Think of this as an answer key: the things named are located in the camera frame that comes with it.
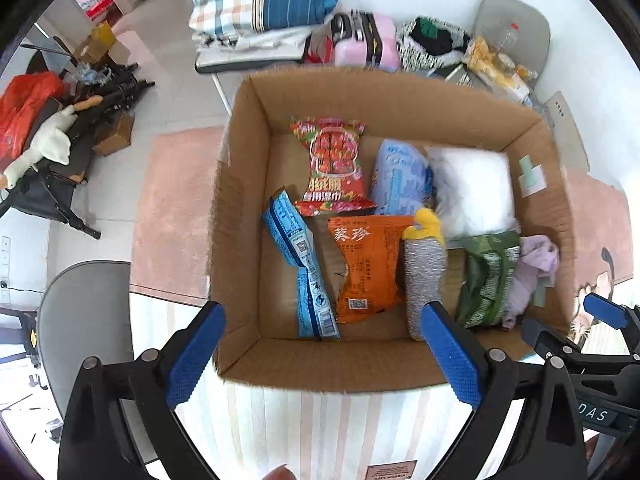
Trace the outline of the operator hand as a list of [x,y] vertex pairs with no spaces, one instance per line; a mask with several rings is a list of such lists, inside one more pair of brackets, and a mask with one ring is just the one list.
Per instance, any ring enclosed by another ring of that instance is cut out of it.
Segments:
[[287,466],[281,465],[268,472],[262,480],[297,480],[297,478]]

